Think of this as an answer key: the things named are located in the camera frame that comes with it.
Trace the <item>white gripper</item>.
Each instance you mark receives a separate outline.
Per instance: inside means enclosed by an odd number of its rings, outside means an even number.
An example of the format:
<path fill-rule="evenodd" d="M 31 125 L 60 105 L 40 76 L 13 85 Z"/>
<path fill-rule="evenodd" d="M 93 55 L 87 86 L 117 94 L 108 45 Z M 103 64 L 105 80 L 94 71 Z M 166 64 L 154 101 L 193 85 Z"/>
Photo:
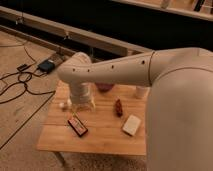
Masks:
<path fill-rule="evenodd" d="M 94 96 L 90 83 L 70 84 L 71 110 L 79 112 L 83 110 L 95 110 Z"/>

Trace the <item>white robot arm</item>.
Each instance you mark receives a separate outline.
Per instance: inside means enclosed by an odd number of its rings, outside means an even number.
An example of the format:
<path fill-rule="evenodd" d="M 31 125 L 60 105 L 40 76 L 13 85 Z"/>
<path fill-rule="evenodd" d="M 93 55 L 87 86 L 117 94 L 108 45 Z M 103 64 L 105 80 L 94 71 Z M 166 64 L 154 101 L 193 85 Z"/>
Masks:
<path fill-rule="evenodd" d="M 90 83 L 145 86 L 148 171 L 213 171 L 213 51 L 158 50 L 93 63 L 78 52 L 58 69 L 74 102 Z"/>

